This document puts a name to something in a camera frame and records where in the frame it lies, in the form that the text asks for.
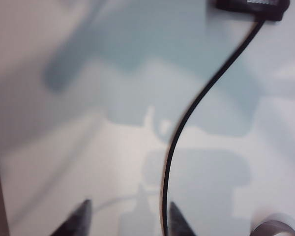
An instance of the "cord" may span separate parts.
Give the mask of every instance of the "cord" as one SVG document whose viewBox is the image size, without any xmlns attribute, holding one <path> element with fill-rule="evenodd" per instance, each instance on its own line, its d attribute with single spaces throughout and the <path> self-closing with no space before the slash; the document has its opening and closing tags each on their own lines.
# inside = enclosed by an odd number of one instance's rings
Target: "cord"
<svg viewBox="0 0 295 236">
<path fill-rule="evenodd" d="M 207 85 L 204 87 L 204 89 L 199 93 L 199 95 L 196 97 L 196 99 L 193 101 L 193 103 L 188 108 L 187 112 L 184 114 L 176 132 L 172 139 L 172 143 L 168 152 L 166 165 L 165 165 L 165 172 L 163 175 L 163 191 L 162 191 L 162 198 L 161 198 L 161 218 L 162 218 L 162 226 L 163 226 L 163 234 L 164 236 L 168 236 L 168 225 L 167 225 L 167 192 L 168 192 L 168 180 L 169 180 L 169 173 L 172 163 L 173 154 L 175 151 L 175 147 L 177 144 L 177 141 L 180 137 L 180 134 L 186 125 L 189 117 L 197 107 L 197 105 L 200 103 L 202 98 L 206 95 L 206 93 L 213 87 L 213 85 L 221 78 L 221 76 L 227 71 L 227 69 L 233 64 L 233 62 L 239 57 L 239 55 L 245 50 L 245 48 L 249 45 L 249 43 L 252 41 L 252 39 L 256 36 L 258 31 L 261 29 L 262 25 L 264 24 L 265 20 L 259 20 L 256 24 L 256 26 L 252 29 L 250 34 L 247 36 L 245 41 L 236 49 L 236 51 L 233 52 L 233 54 L 228 58 L 228 60 L 223 64 L 223 66 L 216 72 L 216 74 L 210 79 L 210 81 L 207 83 Z"/>
</svg>

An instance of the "dark object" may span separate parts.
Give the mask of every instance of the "dark object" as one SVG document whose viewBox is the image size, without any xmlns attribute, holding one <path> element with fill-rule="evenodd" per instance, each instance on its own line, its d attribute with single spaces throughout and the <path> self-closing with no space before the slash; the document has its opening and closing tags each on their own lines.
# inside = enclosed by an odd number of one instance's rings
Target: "dark object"
<svg viewBox="0 0 295 236">
<path fill-rule="evenodd" d="M 217 0 L 216 7 L 227 11 L 248 12 L 265 20 L 281 21 L 290 0 Z"/>
<path fill-rule="evenodd" d="M 250 236 L 274 236 L 278 233 L 290 233 L 292 236 L 295 236 L 295 230 L 289 225 L 277 220 L 268 220 L 259 224 L 251 232 Z"/>
<path fill-rule="evenodd" d="M 87 236 L 92 218 L 91 200 L 85 200 L 51 236 Z"/>
<path fill-rule="evenodd" d="M 222 65 L 222 67 L 216 72 L 216 74 L 210 79 L 204 89 L 199 93 L 196 99 L 192 102 L 190 107 L 188 108 L 187 112 L 184 114 L 182 120 L 179 123 L 177 130 L 175 131 L 175 135 L 172 139 L 172 143 L 170 149 L 168 151 L 167 159 L 165 160 L 165 172 L 163 175 L 163 191 L 162 191 L 162 198 L 161 198 L 161 213 L 162 213 L 162 226 L 163 226 L 163 233 L 164 236 L 168 236 L 168 226 L 167 226 L 167 192 L 168 192 L 168 181 L 169 181 L 169 173 L 171 169 L 171 163 L 173 154 L 175 151 L 176 144 L 180 137 L 180 134 L 186 125 L 189 117 L 196 109 L 197 105 L 200 101 L 204 98 L 204 96 L 209 92 L 209 90 L 213 87 L 213 85 L 221 78 L 221 76 L 227 71 L 227 69 L 233 64 L 233 62 L 239 57 L 239 55 L 245 50 L 251 40 L 256 36 L 258 31 L 261 29 L 262 25 L 264 24 L 265 20 L 260 20 L 257 22 L 256 26 L 247 36 L 245 41 L 233 52 L 233 54 L 227 59 L 227 61 Z"/>
<path fill-rule="evenodd" d="M 169 208 L 171 236 L 196 236 L 175 203 Z"/>
</svg>

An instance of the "white table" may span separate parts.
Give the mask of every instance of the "white table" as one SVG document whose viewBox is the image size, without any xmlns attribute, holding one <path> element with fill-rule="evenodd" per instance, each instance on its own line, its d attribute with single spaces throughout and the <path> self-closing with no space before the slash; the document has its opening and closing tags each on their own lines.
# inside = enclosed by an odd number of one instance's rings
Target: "white table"
<svg viewBox="0 0 295 236">
<path fill-rule="evenodd" d="M 200 0 L 0 0 L 11 236 L 49 235 L 85 198 L 90 235 L 161 235 L 170 135 L 252 21 Z M 274 213 L 295 227 L 295 0 L 192 115 L 169 200 L 198 235 L 248 235 Z"/>
</svg>

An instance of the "white background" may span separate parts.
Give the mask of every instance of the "white background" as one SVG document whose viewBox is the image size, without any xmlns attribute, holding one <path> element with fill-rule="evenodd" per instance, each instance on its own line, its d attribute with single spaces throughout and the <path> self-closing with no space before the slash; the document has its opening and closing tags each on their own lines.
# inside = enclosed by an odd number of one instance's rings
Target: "white background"
<svg viewBox="0 0 295 236">
<path fill-rule="evenodd" d="M 159 236 L 169 139 L 253 26 L 202 0 L 0 0 L 0 176 L 11 236 L 85 198 L 90 235 Z M 295 0 L 187 123 L 169 200 L 197 235 L 295 227 Z"/>
</svg>

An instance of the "black device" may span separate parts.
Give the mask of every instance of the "black device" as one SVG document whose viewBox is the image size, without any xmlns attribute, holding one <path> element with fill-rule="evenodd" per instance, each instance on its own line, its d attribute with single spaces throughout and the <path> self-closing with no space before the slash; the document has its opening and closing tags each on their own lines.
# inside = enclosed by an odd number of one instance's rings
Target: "black device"
<svg viewBox="0 0 295 236">
<path fill-rule="evenodd" d="M 290 0 L 217 0 L 216 7 L 227 11 L 247 12 L 265 20 L 281 21 Z"/>
</svg>

